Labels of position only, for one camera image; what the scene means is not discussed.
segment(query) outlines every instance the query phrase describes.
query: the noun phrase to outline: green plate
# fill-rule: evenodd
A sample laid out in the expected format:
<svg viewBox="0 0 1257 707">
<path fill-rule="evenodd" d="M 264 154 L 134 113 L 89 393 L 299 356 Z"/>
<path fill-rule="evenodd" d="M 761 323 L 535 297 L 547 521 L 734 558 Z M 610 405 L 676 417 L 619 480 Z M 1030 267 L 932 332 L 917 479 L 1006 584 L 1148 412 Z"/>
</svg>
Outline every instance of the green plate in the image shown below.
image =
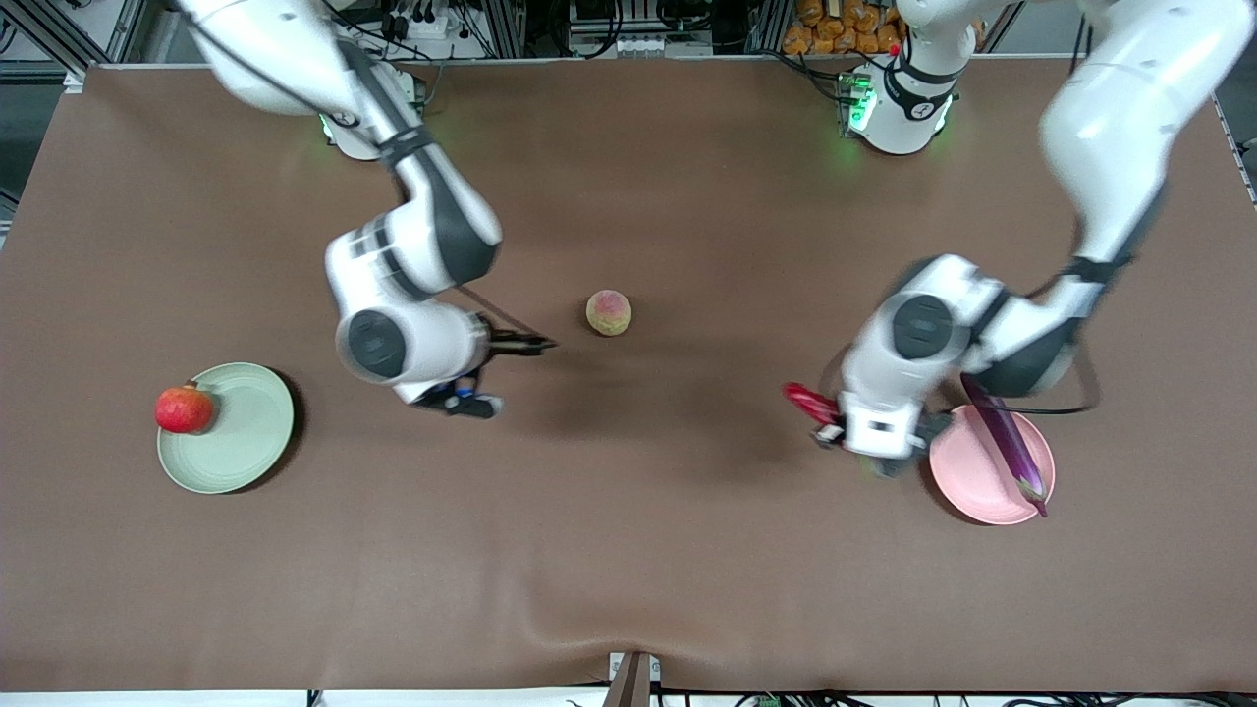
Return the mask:
<svg viewBox="0 0 1257 707">
<path fill-rule="evenodd" d="M 293 437 L 293 394 L 274 371 L 256 364 L 222 364 L 192 380 L 214 399 L 214 420 L 197 434 L 157 430 L 157 458 L 166 476 L 196 493 L 249 486 Z"/>
</svg>

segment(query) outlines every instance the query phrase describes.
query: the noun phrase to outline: plate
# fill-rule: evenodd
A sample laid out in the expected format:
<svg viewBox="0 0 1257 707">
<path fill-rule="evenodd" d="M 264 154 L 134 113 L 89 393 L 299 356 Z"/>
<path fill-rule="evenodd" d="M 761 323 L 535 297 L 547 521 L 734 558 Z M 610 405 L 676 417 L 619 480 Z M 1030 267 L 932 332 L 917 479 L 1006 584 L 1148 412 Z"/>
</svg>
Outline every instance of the plate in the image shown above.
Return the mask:
<svg viewBox="0 0 1257 707">
<path fill-rule="evenodd" d="M 1033 423 L 1017 413 L 1012 416 L 1051 498 L 1056 486 L 1052 450 Z M 952 411 L 952 426 L 930 444 L 930 470 L 943 496 L 975 521 L 1011 526 L 1038 515 L 1017 491 L 1008 463 L 973 405 Z"/>
<path fill-rule="evenodd" d="M 157 430 L 166 476 L 196 493 L 226 493 L 266 473 L 293 437 L 293 394 L 274 371 L 224 364 L 192 380 L 214 399 L 214 420 L 199 434 Z"/>
</svg>

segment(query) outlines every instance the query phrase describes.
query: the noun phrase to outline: table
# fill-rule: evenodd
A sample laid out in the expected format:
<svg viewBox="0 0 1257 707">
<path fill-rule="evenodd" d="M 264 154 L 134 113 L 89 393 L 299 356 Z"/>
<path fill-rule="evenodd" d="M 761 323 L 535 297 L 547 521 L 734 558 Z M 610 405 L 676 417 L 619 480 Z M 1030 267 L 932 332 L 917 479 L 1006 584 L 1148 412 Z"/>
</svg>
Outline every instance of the table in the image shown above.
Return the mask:
<svg viewBox="0 0 1257 707">
<path fill-rule="evenodd" d="M 818 450 L 779 386 L 916 258 L 1065 263 L 1063 63 L 975 62 L 910 157 L 774 63 L 446 74 L 432 132 L 507 234 L 478 288 L 562 343 L 490 367 L 491 423 L 334 355 L 323 248 L 392 205 L 381 169 L 204 70 L 62 99 L 0 254 L 0 688 L 524 687 L 644 649 L 696 689 L 1257 691 L 1257 214 L 1212 107 L 1089 331 L 1104 405 L 1041 420 L 1052 517 L 988 528 Z M 623 337 L 579 321 L 605 287 Z M 152 401 L 238 360 L 293 381 L 298 444 L 187 493 Z"/>
</svg>

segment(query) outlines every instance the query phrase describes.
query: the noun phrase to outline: eggplant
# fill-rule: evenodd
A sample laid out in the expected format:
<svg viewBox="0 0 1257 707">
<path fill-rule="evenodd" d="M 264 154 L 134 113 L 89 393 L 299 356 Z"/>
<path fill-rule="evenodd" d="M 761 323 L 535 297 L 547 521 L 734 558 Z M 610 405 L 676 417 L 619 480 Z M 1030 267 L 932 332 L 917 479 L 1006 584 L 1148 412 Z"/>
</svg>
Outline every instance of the eggplant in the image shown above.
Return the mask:
<svg viewBox="0 0 1257 707">
<path fill-rule="evenodd" d="M 1021 430 L 1017 429 L 1013 414 L 1003 410 L 1004 401 L 987 395 L 982 384 L 969 377 L 968 374 L 960 374 L 960 385 L 964 386 L 964 391 L 973 400 L 973 406 L 978 409 L 978 415 L 991 430 L 991 437 L 996 440 L 996 447 L 999 448 L 1004 462 L 1008 463 L 1008 469 L 1013 473 L 1022 497 L 1038 511 L 1040 516 L 1046 518 L 1047 484 L 1043 483 L 1043 477 L 1038 473 L 1038 464 L 1035 463 L 1029 449 L 1026 448 L 1026 440 L 1022 439 Z"/>
</svg>

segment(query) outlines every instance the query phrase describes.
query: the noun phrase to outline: red fruit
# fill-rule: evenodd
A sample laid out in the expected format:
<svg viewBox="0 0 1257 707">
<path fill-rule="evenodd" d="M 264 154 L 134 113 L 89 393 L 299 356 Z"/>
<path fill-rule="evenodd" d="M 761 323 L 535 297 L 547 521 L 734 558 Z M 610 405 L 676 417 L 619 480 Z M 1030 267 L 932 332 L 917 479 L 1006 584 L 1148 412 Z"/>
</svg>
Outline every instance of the red fruit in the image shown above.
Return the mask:
<svg viewBox="0 0 1257 707">
<path fill-rule="evenodd" d="M 184 387 L 163 390 L 157 396 L 157 409 L 153 410 L 157 426 L 178 434 L 205 429 L 212 416 L 214 400 L 196 390 L 195 381 L 187 381 Z"/>
</svg>

